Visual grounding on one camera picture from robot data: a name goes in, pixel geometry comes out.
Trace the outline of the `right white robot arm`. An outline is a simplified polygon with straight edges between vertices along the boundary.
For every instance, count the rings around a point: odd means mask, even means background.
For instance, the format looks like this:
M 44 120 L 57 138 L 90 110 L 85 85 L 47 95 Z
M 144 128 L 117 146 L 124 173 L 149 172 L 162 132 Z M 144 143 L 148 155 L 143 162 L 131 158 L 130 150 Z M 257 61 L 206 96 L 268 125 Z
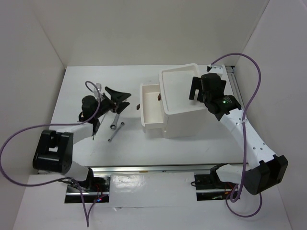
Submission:
M 193 77 L 189 99 L 204 103 L 208 111 L 215 115 L 246 153 L 249 169 L 241 175 L 238 166 L 222 163 L 211 168 L 209 182 L 215 188 L 225 182 L 243 184 L 252 195 L 257 195 L 282 181 L 288 160 L 277 156 L 258 135 L 250 122 L 243 117 L 244 110 L 232 95 L 225 95 L 226 81 L 216 73 Z

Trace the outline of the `red handled screwdriver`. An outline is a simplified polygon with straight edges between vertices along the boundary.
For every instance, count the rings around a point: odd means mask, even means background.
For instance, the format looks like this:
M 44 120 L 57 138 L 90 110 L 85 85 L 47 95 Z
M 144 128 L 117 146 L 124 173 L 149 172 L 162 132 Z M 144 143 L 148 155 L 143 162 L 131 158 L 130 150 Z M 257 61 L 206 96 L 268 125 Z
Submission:
M 99 120 L 100 124 L 103 123 L 103 120 L 104 120 L 105 116 L 106 116 L 106 114 L 104 114 L 104 115 L 102 116 L 102 118 Z

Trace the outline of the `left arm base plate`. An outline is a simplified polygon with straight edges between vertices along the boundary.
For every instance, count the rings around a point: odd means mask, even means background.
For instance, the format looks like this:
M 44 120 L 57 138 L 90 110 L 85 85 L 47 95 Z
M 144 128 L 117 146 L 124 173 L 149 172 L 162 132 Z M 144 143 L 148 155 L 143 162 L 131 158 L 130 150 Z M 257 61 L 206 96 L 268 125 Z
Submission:
M 93 203 L 96 200 L 97 203 L 108 203 L 110 179 L 110 175 L 95 176 L 88 188 L 81 187 L 84 202 L 89 204 Z M 61 182 L 67 185 L 64 203 L 81 203 L 82 199 L 77 185 L 71 180 L 67 179 L 61 180 Z

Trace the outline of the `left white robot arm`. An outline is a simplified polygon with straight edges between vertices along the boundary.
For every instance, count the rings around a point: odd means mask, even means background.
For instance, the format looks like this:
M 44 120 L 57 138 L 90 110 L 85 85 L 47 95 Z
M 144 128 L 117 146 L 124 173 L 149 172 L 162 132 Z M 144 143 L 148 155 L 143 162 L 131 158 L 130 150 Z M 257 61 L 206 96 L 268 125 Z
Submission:
M 99 118 L 109 111 L 119 115 L 130 105 L 127 99 L 131 97 L 131 93 L 118 92 L 109 87 L 105 87 L 105 90 L 110 97 L 97 91 L 82 98 L 79 125 L 60 130 L 47 129 L 41 133 L 32 163 L 34 169 L 65 175 L 75 180 L 84 191 L 94 187 L 93 170 L 73 161 L 73 145 L 94 137 L 101 125 Z

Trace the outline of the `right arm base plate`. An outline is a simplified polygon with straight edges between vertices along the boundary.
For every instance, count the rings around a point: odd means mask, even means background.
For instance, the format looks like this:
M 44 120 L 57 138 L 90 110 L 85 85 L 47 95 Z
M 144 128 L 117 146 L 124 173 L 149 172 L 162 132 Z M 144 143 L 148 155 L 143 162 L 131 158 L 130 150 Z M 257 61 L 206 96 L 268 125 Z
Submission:
M 190 183 L 196 189 L 197 201 L 225 200 L 235 187 L 234 183 L 220 182 L 210 174 L 196 174 Z

